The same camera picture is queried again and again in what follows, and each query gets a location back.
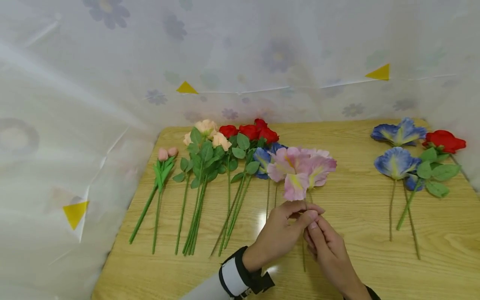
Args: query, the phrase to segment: yellow triangle flag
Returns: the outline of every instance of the yellow triangle flag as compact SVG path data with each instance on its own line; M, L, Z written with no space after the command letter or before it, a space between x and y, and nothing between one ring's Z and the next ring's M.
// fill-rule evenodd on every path
M383 67L368 73L365 77L373 78L376 80L385 80L388 81L390 79L390 64L386 64Z
M181 86L177 89L179 93L186 93L186 94L198 94L197 91L186 81L184 81Z
M78 226L78 223L80 223L80 220L87 211L87 206L88 201L63 207L63 212L65 213L65 216L67 216L67 220L73 230L75 230Z

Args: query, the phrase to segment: red rose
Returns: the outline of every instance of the red rose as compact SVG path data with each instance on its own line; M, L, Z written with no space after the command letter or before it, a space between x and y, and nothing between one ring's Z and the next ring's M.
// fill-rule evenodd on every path
M218 131L220 131L220 133L223 134L228 139L239 133L239 130L237 129L237 127L233 125L220 126L220 129Z
M245 134L249 140L258 140L258 129L255 125L240 125L240 133Z
M453 134L446 130L437 130L435 132L427 133L425 142L422 144L425 147L433 143L436 147L443 146L443 152L456 153L458 149L463 149L467 146L467 142L462 139L457 139Z
M254 123L255 123L255 126L257 126L258 129L266 128L267 125L268 125L263 119L255 119Z
M259 137L266 139L266 144L278 142L278 134L268 127L260 130Z

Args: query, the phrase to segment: white curtain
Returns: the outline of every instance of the white curtain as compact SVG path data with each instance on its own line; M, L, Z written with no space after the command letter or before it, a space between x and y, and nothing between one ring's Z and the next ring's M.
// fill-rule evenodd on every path
M480 187L477 0L0 8L2 299L89 298L166 126L424 117Z

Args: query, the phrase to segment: blue iris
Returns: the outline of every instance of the blue iris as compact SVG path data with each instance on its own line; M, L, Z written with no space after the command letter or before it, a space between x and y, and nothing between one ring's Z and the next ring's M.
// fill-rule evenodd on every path
M255 150L255 152L253 153L253 159L260 163L260 167L255 174L256 177L260 179L268 179L267 166L272 161L272 156L268 152L276 154L276 152L280 148L287 148L287 146L284 146L280 143L272 143L269 147L258 147Z
M399 180L408 176L408 172L415 171L420 163L421 159L412 157L408 150L394 147L377 157L373 164L380 173Z
M377 141L389 141L393 146L415 145L415 140L424 139L427 134L425 127L415 127L413 119L403 118L398 125L380 124L370 135Z

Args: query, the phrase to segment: table surface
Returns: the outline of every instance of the table surface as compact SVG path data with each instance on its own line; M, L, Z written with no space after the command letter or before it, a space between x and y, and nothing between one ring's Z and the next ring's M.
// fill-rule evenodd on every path
M447 182L451 191L446 198L440 200L422 191L413 200L411 211L421 260L415 254L408 218L400 231L394 230L393 241L389 241L393 184L374 168L373 161L390 146L370 138L372 128L380 123L398 120L272 124L271 128L278 132L283 144L325 149L338 161L337 171L328 176L325 186L313 192L313 200L326 209L325 218L344 237L362 281L382 299L480 299L480 202L462 174ZM416 120L416 124L428 126L422 120ZM231 253L251 244L264 225L267 181L253 179L228 248L222 257L215 254L209 258L227 213L227 177L219 175L207 188L195 255L175 256L185 183L170 180L161 204L156 253L151 254L155 201L135 241L129 245L128 239L152 189L151 165L156 161L158 148L176 146L179 156L187 156L182 139L189 130L170 127L160 134L92 299L179 299L217 272L219 264ZM413 155L422 152L420 145L408 149ZM179 161L174 175L179 172ZM237 183L232 184L233 191L236 187ZM188 233L195 196L189 190L180 249ZM394 225L404 205L403 188L398 184ZM299 240L291 253L268 266L276 287L249 299L341 299L311 257L306 260L304 273Z

